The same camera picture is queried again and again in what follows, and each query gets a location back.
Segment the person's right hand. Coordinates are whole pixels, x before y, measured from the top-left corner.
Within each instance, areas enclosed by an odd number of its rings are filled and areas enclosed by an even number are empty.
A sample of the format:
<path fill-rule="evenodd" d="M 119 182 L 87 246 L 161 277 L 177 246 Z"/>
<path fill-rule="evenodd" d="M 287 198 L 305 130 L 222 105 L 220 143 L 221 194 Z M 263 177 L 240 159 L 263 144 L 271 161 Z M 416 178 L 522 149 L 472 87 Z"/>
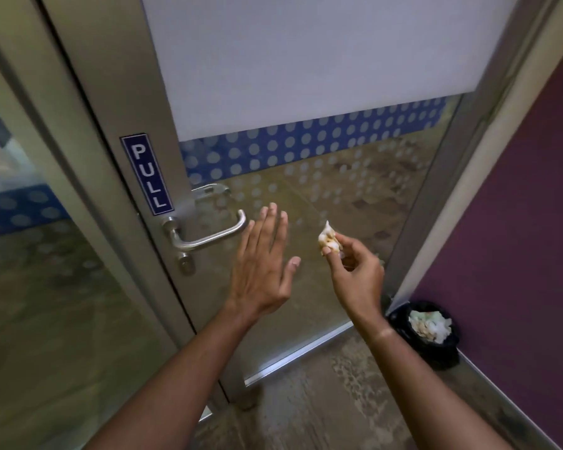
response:
<path fill-rule="evenodd" d="M 345 255 L 341 260 L 347 271 L 347 286 L 334 291 L 358 331 L 375 337 L 389 328 L 381 310 L 384 268 L 361 241 L 341 233 L 336 236 Z"/>

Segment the person's left hand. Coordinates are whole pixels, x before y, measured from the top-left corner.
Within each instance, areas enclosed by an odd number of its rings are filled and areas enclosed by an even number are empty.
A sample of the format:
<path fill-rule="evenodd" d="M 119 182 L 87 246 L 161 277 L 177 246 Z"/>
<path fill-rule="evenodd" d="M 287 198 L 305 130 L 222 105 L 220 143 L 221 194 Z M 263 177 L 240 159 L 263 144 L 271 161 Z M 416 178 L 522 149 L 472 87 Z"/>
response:
<path fill-rule="evenodd" d="M 276 240 L 271 252 L 262 255 L 262 225 L 269 207 L 263 206 L 250 234 L 247 249 L 240 258 L 240 244 L 231 276 L 231 291 L 226 307 L 241 317 L 246 325 L 254 325 L 261 317 L 278 310 L 289 297 L 280 297 L 288 234 L 286 211 L 277 208 Z"/>

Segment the stained white tissue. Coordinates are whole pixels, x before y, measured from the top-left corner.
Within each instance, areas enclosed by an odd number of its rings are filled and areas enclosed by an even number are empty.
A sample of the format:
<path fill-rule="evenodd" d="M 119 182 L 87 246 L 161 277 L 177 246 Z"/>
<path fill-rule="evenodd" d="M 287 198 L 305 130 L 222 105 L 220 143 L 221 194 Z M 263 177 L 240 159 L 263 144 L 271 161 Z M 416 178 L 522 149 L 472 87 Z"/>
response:
<path fill-rule="evenodd" d="M 338 253 L 338 256 L 340 257 L 340 259 L 344 258 L 343 246 L 338 241 L 337 236 L 336 236 L 336 232 L 330 226 L 329 220 L 325 221 L 325 225 L 322 229 L 322 232 L 318 235 L 317 240 L 318 240 L 318 243 L 319 243 L 319 247 L 320 247 L 320 251 L 321 251 L 322 256 L 325 256 L 323 249 L 325 247 L 328 247 L 330 249 L 330 251 Z"/>

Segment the person's right forearm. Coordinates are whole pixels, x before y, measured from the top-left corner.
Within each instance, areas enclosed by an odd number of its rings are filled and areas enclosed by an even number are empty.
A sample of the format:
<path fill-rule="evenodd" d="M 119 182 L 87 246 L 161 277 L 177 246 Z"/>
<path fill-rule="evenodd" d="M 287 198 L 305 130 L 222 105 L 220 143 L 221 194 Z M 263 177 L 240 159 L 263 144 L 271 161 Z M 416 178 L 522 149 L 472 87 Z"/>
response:
<path fill-rule="evenodd" d="M 419 450 L 513 450 L 381 317 L 355 323 Z"/>

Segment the person's left forearm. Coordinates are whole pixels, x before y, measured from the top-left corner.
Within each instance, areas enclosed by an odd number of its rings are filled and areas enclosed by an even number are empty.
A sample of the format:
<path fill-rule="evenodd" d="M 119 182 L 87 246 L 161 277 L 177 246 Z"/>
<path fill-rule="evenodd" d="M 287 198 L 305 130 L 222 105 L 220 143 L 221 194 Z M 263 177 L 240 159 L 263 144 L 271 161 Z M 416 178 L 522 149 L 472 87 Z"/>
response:
<path fill-rule="evenodd" d="M 254 300 L 227 302 L 83 450 L 183 450 L 221 373 L 265 309 Z"/>

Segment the silver door lock cylinder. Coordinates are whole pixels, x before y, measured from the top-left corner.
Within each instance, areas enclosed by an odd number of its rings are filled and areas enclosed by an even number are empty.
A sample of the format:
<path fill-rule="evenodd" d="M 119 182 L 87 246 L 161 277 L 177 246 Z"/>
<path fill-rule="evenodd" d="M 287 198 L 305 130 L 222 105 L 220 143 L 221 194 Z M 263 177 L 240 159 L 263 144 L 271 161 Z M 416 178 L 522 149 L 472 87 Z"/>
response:
<path fill-rule="evenodd" d="M 176 253 L 178 267 L 183 276 L 191 277 L 196 272 L 195 261 L 190 253 L 180 251 Z"/>

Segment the crumpled tissue waste heap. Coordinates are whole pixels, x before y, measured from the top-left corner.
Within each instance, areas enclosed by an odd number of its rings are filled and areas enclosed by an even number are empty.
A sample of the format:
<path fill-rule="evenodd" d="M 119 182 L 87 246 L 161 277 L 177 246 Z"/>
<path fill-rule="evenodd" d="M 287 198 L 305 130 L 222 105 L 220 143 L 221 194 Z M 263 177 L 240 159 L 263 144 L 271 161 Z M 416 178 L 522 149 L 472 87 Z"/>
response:
<path fill-rule="evenodd" d="M 408 315 L 411 329 L 427 343 L 443 344 L 452 334 L 452 319 L 439 311 L 412 310 Z"/>

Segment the blue door sign plate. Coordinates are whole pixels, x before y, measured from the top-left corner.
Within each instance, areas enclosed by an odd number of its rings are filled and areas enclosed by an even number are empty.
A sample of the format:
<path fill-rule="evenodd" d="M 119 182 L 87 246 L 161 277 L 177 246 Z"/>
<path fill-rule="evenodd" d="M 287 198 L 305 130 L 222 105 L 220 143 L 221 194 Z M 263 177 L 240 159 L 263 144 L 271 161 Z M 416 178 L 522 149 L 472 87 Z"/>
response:
<path fill-rule="evenodd" d="M 157 158 L 146 133 L 120 137 L 120 142 L 153 216 L 175 210 L 162 177 Z"/>

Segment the metal framed glass door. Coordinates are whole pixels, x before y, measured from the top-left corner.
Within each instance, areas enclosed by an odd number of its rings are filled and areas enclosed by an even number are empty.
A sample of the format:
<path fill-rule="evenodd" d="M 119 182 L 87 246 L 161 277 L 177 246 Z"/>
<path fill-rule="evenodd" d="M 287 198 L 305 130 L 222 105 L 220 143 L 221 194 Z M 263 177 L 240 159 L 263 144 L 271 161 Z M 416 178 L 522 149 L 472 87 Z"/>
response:
<path fill-rule="evenodd" d="M 219 381 L 228 401 L 348 327 L 317 236 L 325 221 L 406 277 L 515 66 L 554 0 L 39 0 L 177 302 L 196 332 L 225 300 L 240 234 L 288 213 L 292 298 L 248 333 Z M 175 210 L 153 216 L 120 137 L 146 133 Z M 230 196 L 195 201 L 222 183 Z"/>

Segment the black lined waste bin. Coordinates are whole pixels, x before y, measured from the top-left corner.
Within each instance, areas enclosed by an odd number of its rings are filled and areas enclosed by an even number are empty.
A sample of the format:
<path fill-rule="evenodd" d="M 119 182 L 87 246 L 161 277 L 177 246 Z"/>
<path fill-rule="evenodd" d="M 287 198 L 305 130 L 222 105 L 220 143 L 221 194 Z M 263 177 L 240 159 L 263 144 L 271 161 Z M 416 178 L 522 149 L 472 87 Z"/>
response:
<path fill-rule="evenodd" d="M 408 315 L 412 310 L 441 312 L 443 317 L 452 319 L 452 334 L 443 344 L 424 341 L 413 332 L 408 323 Z M 405 302 L 387 314 L 387 320 L 406 343 L 435 371 L 445 371 L 459 364 L 460 328 L 456 320 L 439 305 L 423 300 Z"/>

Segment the frosted glass side panel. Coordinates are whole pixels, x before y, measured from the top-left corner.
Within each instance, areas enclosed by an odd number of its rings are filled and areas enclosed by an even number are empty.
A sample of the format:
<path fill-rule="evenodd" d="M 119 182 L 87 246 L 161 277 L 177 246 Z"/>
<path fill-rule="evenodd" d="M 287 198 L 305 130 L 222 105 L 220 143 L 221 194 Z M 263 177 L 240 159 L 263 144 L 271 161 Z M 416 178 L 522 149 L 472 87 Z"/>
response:
<path fill-rule="evenodd" d="M 0 450 L 81 450 L 175 344 L 0 57 Z"/>

